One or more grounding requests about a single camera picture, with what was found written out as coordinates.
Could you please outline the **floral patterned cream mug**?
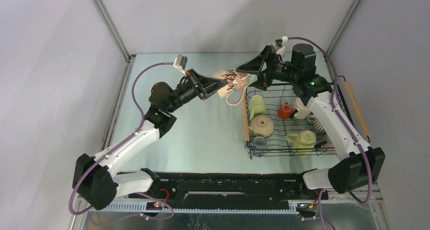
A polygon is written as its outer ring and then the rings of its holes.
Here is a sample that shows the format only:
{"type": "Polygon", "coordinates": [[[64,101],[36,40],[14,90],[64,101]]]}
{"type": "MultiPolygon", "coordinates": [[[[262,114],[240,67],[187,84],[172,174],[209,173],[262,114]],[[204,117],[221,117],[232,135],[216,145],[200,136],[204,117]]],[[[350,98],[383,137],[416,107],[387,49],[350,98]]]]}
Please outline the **floral patterned cream mug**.
{"type": "Polygon", "coordinates": [[[214,72],[210,77],[227,82],[226,85],[217,91],[217,94],[220,98],[225,99],[226,103],[230,106],[238,105],[244,98],[246,88],[258,80],[255,74],[237,72],[233,69],[214,72]],[[229,101],[229,97],[235,92],[241,94],[239,99],[235,102],[229,101]]]}

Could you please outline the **small red orange cup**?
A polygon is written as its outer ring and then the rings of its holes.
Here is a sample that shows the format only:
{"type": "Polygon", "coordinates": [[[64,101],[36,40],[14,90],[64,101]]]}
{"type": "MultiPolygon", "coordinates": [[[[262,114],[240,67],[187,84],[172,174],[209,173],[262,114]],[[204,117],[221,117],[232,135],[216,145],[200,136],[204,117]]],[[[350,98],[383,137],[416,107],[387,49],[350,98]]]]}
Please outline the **small red orange cup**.
{"type": "Polygon", "coordinates": [[[288,120],[290,119],[290,116],[293,113],[293,111],[294,111],[293,108],[289,105],[288,102],[286,102],[278,109],[277,116],[282,120],[288,120]]]}

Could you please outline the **white mug black handle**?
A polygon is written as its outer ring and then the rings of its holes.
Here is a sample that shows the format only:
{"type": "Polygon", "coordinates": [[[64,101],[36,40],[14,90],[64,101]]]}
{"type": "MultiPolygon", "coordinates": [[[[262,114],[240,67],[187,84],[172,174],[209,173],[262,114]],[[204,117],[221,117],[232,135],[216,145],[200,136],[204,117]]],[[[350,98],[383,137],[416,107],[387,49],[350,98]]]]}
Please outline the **white mug black handle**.
{"type": "Polygon", "coordinates": [[[290,119],[304,120],[311,114],[311,110],[303,104],[299,97],[294,101],[292,109],[293,112],[290,115],[290,119]]]}

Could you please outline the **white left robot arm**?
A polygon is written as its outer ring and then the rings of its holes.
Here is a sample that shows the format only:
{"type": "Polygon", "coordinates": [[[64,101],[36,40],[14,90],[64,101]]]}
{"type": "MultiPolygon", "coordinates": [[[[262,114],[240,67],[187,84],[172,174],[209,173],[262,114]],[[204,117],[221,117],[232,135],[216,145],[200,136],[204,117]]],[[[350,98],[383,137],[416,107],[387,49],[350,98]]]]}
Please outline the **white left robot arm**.
{"type": "Polygon", "coordinates": [[[101,210],[113,199],[128,194],[143,193],[148,198],[159,194],[157,175],[149,169],[120,173],[122,165],[148,145],[161,139],[176,122],[173,112],[195,98],[208,99],[228,85],[225,75],[212,78],[187,70],[175,89],[165,82],[151,88],[147,112],[139,106],[142,121],[122,141],[103,151],[78,157],[73,179],[73,200],[79,194],[91,207],[101,210]]]}

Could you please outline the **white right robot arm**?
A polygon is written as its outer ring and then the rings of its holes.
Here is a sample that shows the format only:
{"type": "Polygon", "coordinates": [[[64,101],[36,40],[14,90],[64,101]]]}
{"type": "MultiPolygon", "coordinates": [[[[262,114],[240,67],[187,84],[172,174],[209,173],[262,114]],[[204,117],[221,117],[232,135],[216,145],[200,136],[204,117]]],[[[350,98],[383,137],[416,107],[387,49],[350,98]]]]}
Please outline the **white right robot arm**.
{"type": "Polygon", "coordinates": [[[343,194],[365,185],[371,187],[385,160],[381,148],[373,148],[360,136],[335,99],[336,86],[316,73],[315,63],[316,53],[310,44],[294,45],[290,61],[283,61],[276,48],[267,45],[254,59],[236,68],[256,75],[252,86],[260,90],[266,90],[273,81],[290,83],[331,140],[339,163],[304,173],[303,180],[295,184],[297,196],[303,199],[320,188],[343,194]]]}

